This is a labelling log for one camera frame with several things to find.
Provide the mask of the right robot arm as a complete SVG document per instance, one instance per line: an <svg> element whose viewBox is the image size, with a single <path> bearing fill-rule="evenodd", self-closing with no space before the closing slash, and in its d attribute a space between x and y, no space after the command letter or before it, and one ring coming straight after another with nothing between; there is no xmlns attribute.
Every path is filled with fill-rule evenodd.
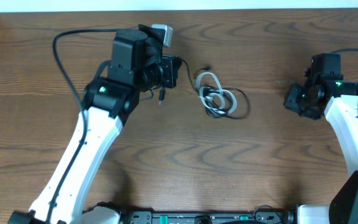
<svg viewBox="0 0 358 224"><path fill-rule="evenodd" d="M328 205L297 205L284 223L358 223L358 83L344 79L341 51L314 55L304 85L294 84L285 109L301 117L326 118L345 158L349 178Z"/></svg>

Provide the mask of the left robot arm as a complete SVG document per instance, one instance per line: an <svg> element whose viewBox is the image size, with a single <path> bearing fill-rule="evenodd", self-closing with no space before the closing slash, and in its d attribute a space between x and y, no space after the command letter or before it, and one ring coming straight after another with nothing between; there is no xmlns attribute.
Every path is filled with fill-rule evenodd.
<svg viewBox="0 0 358 224"><path fill-rule="evenodd" d="M181 60L163 53L172 34L165 24L115 30L112 58L76 96L78 122L57 168L29 211L12 213L10 223L119 223L121 214L106 205L85 211L86 197L140 94L175 87Z"/></svg>

